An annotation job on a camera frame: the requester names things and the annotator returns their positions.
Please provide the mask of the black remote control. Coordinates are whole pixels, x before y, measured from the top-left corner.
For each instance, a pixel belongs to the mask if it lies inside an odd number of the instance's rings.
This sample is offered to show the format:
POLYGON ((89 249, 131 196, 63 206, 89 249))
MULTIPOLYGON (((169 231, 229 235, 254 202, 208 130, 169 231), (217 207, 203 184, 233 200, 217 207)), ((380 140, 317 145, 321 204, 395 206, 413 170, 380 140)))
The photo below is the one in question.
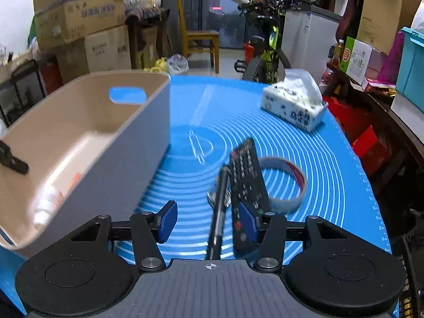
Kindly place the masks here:
POLYGON ((242 228, 239 218, 239 203, 251 203, 259 213, 270 210, 270 200, 252 137, 246 138, 231 151, 229 167, 231 169, 233 253, 236 257, 243 257, 256 250, 257 247, 247 239, 242 228))

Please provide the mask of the black pen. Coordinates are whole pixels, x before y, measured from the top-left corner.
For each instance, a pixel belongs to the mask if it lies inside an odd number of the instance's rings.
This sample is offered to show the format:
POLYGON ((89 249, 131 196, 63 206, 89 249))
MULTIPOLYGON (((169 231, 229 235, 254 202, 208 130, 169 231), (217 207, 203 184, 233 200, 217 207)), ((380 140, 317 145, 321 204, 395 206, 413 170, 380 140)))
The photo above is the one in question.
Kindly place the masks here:
POLYGON ((216 183, 213 217, 211 229, 206 248, 206 260, 219 260, 221 257, 221 246, 223 240, 223 228, 226 220, 226 193, 228 191, 228 181, 231 179, 231 170, 228 165, 221 167, 216 183))

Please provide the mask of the white pill bottle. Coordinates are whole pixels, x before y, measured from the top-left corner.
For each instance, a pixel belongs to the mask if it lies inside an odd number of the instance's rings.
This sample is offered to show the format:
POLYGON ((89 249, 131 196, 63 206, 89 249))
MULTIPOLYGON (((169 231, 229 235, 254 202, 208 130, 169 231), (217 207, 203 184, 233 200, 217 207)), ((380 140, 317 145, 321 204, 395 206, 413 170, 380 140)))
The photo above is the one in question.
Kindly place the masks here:
POLYGON ((55 186, 44 186, 37 196, 34 208, 34 228, 40 231, 50 221, 51 217, 61 207, 64 196, 55 186))

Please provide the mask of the beige plastic storage bin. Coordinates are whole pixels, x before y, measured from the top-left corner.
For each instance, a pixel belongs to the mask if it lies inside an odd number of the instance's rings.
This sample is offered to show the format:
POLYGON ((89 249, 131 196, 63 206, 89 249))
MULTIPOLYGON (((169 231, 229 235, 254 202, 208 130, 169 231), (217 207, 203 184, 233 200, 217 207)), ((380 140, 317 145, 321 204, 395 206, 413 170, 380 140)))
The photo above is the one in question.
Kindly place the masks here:
POLYGON ((42 99, 1 137, 29 165, 1 164, 1 247, 29 258, 99 215, 130 216, 170 143, 170 76, 114 70, 81 76, 42 99), (44 186, 64 196, 40 231, 44 186))

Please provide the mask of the blue silicone baking mat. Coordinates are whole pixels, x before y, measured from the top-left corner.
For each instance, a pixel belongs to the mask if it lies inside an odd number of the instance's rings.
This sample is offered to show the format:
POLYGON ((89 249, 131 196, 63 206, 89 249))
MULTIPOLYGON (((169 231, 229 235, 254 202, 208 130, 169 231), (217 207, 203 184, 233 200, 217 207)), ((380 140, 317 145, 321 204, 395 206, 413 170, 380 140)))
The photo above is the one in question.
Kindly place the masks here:
POLYGON ((166 263, 171 200, 130 215, 169 143, 168 76, 98 73, 69 83, 1 140, 1 245, 28 259, 30 317, 389 317, 405 272, 393 255, 319 217, 290 223, 248 140, 221 168, 206 260, 166 263))

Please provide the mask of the black metal shelf rack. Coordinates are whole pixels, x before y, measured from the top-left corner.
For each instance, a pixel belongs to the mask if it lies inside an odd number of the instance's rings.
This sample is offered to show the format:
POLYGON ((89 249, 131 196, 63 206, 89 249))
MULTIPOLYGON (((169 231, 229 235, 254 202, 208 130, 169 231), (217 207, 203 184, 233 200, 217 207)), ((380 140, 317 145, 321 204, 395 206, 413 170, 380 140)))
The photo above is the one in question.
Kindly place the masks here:
POLYGON ((24 60, 12 70, 1 66, 1 120, 7 127, 46 96, 38 61, 24 60))

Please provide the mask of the white tissue pack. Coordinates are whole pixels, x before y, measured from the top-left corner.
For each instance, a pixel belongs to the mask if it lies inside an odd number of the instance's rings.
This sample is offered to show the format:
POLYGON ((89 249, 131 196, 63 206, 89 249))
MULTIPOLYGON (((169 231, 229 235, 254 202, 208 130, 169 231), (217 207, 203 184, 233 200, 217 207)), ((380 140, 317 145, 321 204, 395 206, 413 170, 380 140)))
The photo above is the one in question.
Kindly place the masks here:
POLYGON ((261 109, 312 132, 323 120, 328 103, 308 71, 287 69, 283 81, 263 89, 261 109))

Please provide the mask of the top cardboard box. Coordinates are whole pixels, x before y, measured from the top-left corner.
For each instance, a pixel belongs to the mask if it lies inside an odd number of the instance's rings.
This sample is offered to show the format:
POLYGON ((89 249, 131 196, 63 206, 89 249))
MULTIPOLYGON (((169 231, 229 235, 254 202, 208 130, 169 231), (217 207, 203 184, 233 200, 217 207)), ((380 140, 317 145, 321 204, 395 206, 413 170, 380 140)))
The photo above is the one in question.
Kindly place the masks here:
POLYGON ((124 24, 123 0, 33 0, 33 7, 43 52, 124 24))

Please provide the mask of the large lower cardboard box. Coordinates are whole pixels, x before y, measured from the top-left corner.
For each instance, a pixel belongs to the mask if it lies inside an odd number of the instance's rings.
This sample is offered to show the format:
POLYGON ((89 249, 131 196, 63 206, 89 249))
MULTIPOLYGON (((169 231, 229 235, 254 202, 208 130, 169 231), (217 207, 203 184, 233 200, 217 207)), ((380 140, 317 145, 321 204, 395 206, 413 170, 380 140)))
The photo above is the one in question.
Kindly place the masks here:
POLYGON ((126 25, 90 34, 57 50, 63 83, 108 70, 130 70, 131 56, 126 25))

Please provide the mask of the green black bicycle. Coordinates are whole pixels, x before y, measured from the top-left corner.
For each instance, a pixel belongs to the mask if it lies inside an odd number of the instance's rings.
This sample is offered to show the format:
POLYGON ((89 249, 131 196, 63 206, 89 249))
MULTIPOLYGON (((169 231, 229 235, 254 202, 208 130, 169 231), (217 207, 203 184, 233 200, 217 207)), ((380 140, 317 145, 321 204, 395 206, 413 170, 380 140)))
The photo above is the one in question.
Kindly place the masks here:
POLYGON ((286 70, 291 68, 281 49, 285 16, 263 1, 239 4, 238 10, 261 34, 247 43, 253 48, 251 59, 236 61, 234 70, 242 74, 244 81, 269 85, 283 81, 286 70))

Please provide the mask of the yellow detergent jug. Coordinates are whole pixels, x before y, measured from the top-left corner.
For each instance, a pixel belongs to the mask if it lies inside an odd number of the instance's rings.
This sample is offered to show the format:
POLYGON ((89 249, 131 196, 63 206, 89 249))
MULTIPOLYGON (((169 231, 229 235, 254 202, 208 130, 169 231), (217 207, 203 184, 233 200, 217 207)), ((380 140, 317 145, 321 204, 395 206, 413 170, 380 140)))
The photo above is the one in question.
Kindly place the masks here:
POLYGON ((156 60, 155 64, 151 68, 144 68, 143 71, 147 72, 168 72, 168 66, 166 58, 160 58, 156 60))

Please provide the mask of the clear plastic bag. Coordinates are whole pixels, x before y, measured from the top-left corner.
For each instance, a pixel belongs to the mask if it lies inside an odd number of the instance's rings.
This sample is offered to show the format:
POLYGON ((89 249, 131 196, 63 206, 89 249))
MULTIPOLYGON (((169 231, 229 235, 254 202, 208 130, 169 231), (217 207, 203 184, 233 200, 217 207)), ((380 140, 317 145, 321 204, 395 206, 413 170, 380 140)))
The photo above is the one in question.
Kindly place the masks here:
POLYGON ((189 71, 189 64, 187 59, 176 54, 166 59, 167 71, 171 76, 185 75, 189 71))

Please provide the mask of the wooden chair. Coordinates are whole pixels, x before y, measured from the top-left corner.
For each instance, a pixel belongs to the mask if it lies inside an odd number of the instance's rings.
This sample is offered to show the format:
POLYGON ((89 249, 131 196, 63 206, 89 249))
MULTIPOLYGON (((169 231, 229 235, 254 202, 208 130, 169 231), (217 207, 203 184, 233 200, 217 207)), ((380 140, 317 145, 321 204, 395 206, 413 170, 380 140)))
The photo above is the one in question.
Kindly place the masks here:
POLYGON ((178 18, 181 35, 182 55, 184 58, 194 53, 207 52, 210 55, 211 66, 215 73, 219 73, 219 32, 214 30, 189 31, 185 22, 183 0, 176 0, 178 5, 178 18))

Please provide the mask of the green white carton box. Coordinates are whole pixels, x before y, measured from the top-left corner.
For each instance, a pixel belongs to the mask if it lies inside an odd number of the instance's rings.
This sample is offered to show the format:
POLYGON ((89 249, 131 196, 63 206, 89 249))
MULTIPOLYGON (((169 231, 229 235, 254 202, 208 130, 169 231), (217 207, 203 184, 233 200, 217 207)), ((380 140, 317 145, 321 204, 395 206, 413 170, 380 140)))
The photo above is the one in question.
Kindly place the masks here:
POLYGON ((347 37, 340 58, 339 70, 345 73, 355 83, 362 84, 372 50, 373 47, 367 43, 347 37))

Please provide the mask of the teal plastic crate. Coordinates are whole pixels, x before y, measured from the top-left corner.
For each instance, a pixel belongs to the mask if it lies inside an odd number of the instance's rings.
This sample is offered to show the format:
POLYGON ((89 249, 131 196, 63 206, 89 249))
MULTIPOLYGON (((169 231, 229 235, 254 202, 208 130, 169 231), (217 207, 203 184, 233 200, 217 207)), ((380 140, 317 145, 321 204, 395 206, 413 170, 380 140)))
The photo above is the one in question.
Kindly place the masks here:
POLYGON ((403 54, 396 83, 396 91, 415 107, 424 111, 424 43, 423 33, 403 27, 403 54))

